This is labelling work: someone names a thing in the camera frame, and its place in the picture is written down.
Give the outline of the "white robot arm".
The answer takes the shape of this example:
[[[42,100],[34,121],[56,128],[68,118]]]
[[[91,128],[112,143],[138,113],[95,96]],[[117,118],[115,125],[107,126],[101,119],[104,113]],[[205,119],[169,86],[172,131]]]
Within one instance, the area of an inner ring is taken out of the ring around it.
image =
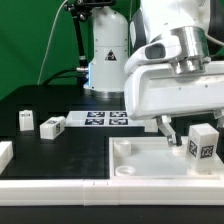
[[[86,91],[122,93],[133,120],[151,120],[175,144],[172,117],[212,113],[224,127],[224,7],[220,0],[140,0],[130,22],[91,0],[94,56]]]

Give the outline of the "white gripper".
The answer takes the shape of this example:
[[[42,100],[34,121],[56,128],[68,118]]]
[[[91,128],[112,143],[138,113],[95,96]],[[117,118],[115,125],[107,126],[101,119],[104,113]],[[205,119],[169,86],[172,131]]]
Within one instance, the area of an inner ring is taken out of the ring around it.
[[[217,110],[217,127],[224,128],[224,61],[208,63],[203,73],[177,75],[171,61],[181,53],[179,38],[171,35],[139,48],[124,67],[128,116],[133,120],[158,116],[157,127],[170,147],[182,145],[170,116]]]

